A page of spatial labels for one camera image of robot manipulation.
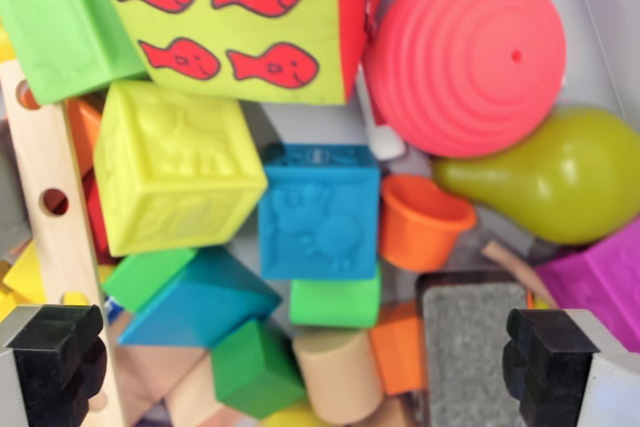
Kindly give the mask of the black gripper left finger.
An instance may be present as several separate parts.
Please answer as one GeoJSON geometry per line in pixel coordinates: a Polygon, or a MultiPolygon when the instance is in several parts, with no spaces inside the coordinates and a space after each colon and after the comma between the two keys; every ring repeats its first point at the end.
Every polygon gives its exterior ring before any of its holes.
{"type": "Polygon", "coordinates": [[[79,426],[104,382],[100,309],[21,305],[1,322],[1,424],[79,426]]]}

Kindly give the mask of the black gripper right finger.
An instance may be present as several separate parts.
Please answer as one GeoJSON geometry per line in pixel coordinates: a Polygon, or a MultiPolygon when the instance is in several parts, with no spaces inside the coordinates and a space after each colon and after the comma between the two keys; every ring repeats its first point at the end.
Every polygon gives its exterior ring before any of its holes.
{"type": "Polygon", "coordinates": [[[637,426],[639,342],[581,309],[513,309],[506,388],[528,426],[637,426]]]}

